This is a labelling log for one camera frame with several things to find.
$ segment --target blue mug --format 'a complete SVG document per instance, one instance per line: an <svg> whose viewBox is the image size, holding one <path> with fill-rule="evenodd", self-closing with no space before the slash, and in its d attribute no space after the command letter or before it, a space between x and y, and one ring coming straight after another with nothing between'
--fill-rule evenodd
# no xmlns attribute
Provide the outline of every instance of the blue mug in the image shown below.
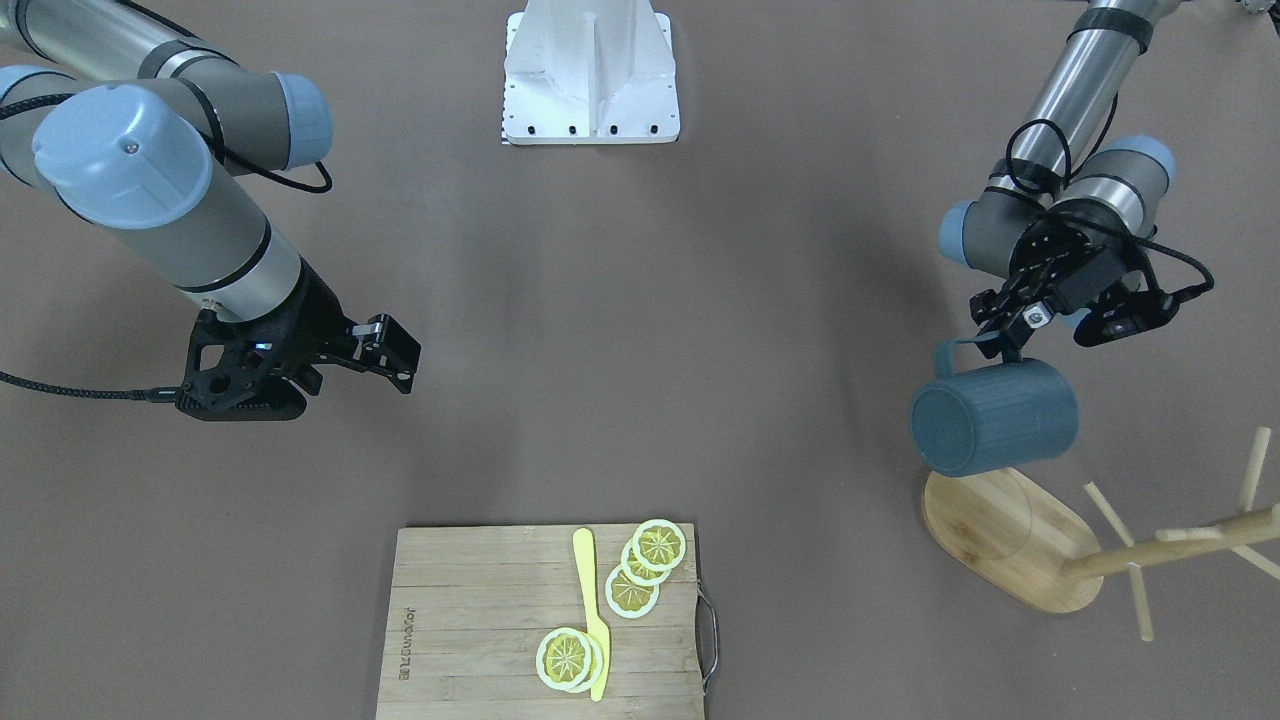
<svg viewBox="0 0 1280 720"><path fill-rule="evenodd" d="M1025 359L955 372L955 346L989 337L938 345L937 379L911 401L915 448L931 468L951 478L1057 457L1075 442L1080 419L1075 393L1048 363Z"/></svg>

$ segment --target mug handle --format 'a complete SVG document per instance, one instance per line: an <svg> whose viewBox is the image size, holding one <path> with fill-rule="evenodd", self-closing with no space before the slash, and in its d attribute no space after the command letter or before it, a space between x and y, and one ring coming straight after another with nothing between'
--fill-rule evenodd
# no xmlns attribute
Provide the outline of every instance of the mug handle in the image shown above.
<svg viewBox="0 0 1280 720"><path fill-rule="evenodd" d="M996 340L1000 337L998 332L982 333L978 337L956 337L951 340L945 340L933 348L933 370L938 378L950 378L956 374L955 359L952 356L952 350L957 345L978 345L979 342L987 342L988 340Z"/></svg>

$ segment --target robotic arm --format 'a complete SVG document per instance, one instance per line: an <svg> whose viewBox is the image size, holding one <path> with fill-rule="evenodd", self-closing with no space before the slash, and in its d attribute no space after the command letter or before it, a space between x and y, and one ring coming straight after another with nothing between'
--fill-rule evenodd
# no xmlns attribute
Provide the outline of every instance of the robotic arm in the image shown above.
<svg viewBox="0 0 1280 720"><path fill-rule="evenodd" d="M191 32L113 0L5 0L0 41L74 68L0 69L0 169L58 197L201 307L174 402L201 420L287 420L317 365L412 388L421 347L389 315L362 324L233 176L316 164L333 123L301 76L253 74ZM207 357L220 351L220 359Z"/></svg>
<svg viewBox="0 0 1280 720"><path fill-rule="evenodd" d="M1065 452L1078 409L1065 380L1023 360L1032 334L1062 315L1092 347L1164 327L1181 304L1213 287L1208 270L1155 243L1156 210L1172 184L1161 142L1126 137L1085 155L1110 126L1120 85L1147 51L1156 24L1180 0L1093 0L1068 38L1027 123L1019 127L975 202L942 220L942 254L1004 279L970 300L972 341L1002 365L956 375L954 343L940 347L940 378L916 393L911 432L934 470L982 473ZM1106 127L1101 132L1106 135ZM1078 168L1075 160L1087 158ZM1204 282L1160 287L1147 251L1196 266Z"/></svg>

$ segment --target lemon slice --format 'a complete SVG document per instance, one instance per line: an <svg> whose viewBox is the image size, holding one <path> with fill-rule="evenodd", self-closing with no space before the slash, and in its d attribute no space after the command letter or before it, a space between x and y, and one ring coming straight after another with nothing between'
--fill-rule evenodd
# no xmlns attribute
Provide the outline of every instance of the lemon slice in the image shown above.
<svg viewBox="0 0 1280 720"><path fill-rule="evenodd" d="M573 628L557 628L538 646L538 676L553 691L576 688L591 670L591 641Z"/></svg>
<svg viewBox="0 0 1280 720"><path fill-rule="evenodd" d="M567 693L577 694L591 689L591 685L600 679L600 673L604 670L604 648L589 634L586 635L586 642L591 646L591 671L586 674L586 679L577 687L564 691Z"/></svg>
<svg viewBox="0 0 1280 720"><path fill-rule="evenodd" d="M618 565L609 573L609 578L604 580L604 587L608 591L604 598L620 618L628 620L644 618L653 610L654 603L658 602L658 585L635 584L631 582L631 578L622 574L622 565Z"/></svg>
<svg viewBox="0 0 1280 720"><path fill-rule="evenodd" d="M685 559L685 533L671 520L646 520L631 536L636 562L653 570L666 573L680 565Z"/></svg>
<svg viewBox="0 0 1280 720"><path fill-rule="evenodd" d="M622 574L626 575L632 583L649 588L666 582L666 579L671 577L671 570L658 573L641 565L640 559L636 557L635 546L627 541L627 543L622 546Z"/></svg>

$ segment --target wooden base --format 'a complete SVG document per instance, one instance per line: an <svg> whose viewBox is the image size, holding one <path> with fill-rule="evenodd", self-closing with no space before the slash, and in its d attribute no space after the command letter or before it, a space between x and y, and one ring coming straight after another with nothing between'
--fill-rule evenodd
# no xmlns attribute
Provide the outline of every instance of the wooden base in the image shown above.
<svg viewBox="0 0 1280 720"><path fill-rule="evenodd" d="M1089 525L1012 468L968 478L931 473L924 524L952 557L997 588L1044 612L1093 602L1102 578L1071 579L1068 560L1098 552Z"/></svg>

